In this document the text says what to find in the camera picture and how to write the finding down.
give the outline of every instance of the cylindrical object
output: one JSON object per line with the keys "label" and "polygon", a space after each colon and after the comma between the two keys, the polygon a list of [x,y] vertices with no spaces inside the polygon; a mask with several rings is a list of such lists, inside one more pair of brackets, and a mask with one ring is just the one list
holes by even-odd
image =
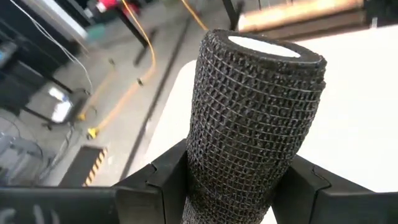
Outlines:
{"label": "cylindrical object", "polygon": [[184,224],[261,222],[314,119],[325,67],[296,44],[206,34],[187,138]]}
{"label": "cylindrical object", "polygon": [[242,15],[238,29],[240,32],[250,32],[286,26],[294,22],[360,9],[363,7],[363,2],[363,0],[307,0],[279,4]]}

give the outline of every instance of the white cable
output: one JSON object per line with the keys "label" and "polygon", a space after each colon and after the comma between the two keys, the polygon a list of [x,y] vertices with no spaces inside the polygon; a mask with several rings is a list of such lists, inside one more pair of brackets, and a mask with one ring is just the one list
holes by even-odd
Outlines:
{"label": "white cable", "polygon": [[38,31],[40,31],[46,38],[48,38],[48,40],[51,40],[51,42],[53,42],[55,45],[57,45],[62,51],[63,53],[65,53],[65,55],[73,62],[73,63],[77,63],[79,64],[85,71],[85,75],[86,78],[88,80],[88,83],[90,84],[90,94],[92,94],[93,91],[93,82],[91,81],[91,78],[88,74],[88,71],[86,69],[86,67],[82,64],[81,61],[79,61],[73,54],[71,54],[64,46],[62,46],[60,43],[58,43],[45,29],[44,27],[42,27],[42,25],[39,24],[39,22],[37,22],[29,13],[27,13],[23,8],[21,8],[16,2],[14,2],[14,0],[10,0],[11,3],[13,3],[13,5],[15,5],[15,7],[17,7],[21,12],[23,12],[33,23],[33,25],[35,25],[35,27],[37,28]]}

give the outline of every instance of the gray floor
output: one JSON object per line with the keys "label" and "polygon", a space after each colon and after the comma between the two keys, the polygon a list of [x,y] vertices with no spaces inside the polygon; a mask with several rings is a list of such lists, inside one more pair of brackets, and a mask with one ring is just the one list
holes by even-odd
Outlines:
{"label": "gray floor", "polygon": [[[259,7],[257,0],[247,0],[245,2],[245,11],[258,9]],[[263,7],[267,6],[268,2],[262,1],[262,5]],[[202,3],[197,5],[196,8],[202,10],[203,22],[209,29],[228,28],[229,20],[221,1]],[[152,43],[157,58],[156,72],[144,87],[131,96],[118,116],[100,132],[99,136],[94,140],[87,141],[85,139],[86,129],[95,127],[112,110],[129,86],[136,82],[137,78],[142,76],[151,64],[150,53],[148,52],[141,64],[138,67],[134,67],[132,61],[138,54],[141,46],[121,21],[114,21],[108,24],[106,26],[106,36],[96,44],[87,44],[90,49],[89,58],[83,55],[79,58],[88,69],[94,87],[97,88],[109,73],[109,66],[105,62],[107,58],[112,58],[116,62],[117,74],[95,103],[98,114],[95,115],[93,110],[89,110],[87,120],[78,124],[77,130],[73,133],[71,148],[68,150],[65,158],[50,173],[45,181],[46,185],[57,185],[61,181],[78,149],[84,144],[108,148],[106,160],[100,167],[93,185],[112,185],[119,180],[142,122],[159,87],[170,55],[182,32],[186,18],[190,17],[190,14],[181,5],[167,8],[161,4],[151,6],[142,15],[139,20],[146,31],[155,27],[158,30]],[[130,174],[141,168],[139,165],[141,163],[137,161],[144,158],[177,73],[187,62],[196,59],[199,44],[204,34],[205,31],[192,20],[183,40],[182,48],[177,56],[176,63],[172,67],[170,77],[165,84],[164,91],[157,102],[153,116],[146,126],[146,133],[130,167]],[[60,69],[56,77],[73,88],[87,88],[88,82],[83,74],[83,70],[78,65],[71,63],[65,68]],[[49,86],[46,86],[40,93],[36,94],[29,106],[44,113],[47,104],[43,103],[43,101],[44,99],[46,101],[50,100],[48,96],[45,96],[48,89]],[[15,120],[11,114],[5,111],[0,111],[0,115],[12,121]],[[69,131],[69,127],[57,127],[51,132],[47,131],[41,127],[41,120],[26,113],[22,113],[15,122],[21,130],[21,136],[27,139],[36,139],[42,147],[53,151],[60,150],[65,135]],[[0,130],[7,129],[7,133],[9,134],[17,133],[15,128],[8,127],[9,124],[7,121],[0,119]]]}

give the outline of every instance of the black stand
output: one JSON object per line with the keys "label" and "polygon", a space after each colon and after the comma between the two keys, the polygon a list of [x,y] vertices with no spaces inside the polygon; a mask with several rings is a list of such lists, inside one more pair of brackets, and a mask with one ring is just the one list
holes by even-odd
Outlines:
{"label": "black stand", "polygon": [[229,21],[231,22],[229,29],[236,30],[236,27],[238,26],[239,16],[241,15],[243,10],[244,2],[243,1],[238,2],[238,4],[236,5],[236,10],[232,5],[231,0],[223,0],[223,4],[226,13],[228,14]]}
{"label": "black stand", "polygon": [[[147,52],[148,49],[148,42],[146,39],[141,35],[141,33],[137,30],[137,28],[134,26],[133,23],[129,20],[128,16],[125,15],[123,10],[120,7],[116,7],[115,9],[116,14],[119,16],[120,20],[126,25],[126,27],[132,32],[132,34],[137,38],[137,40],[142,44],[143,49],[138,53],[136,59],[134,59],[134,65],[139,65],[141,62],[142,58],[145,56],[145,53]],[[148,38],[149,40],[152,40],[153,37],[155,36],[156,30],[153,30]]]}

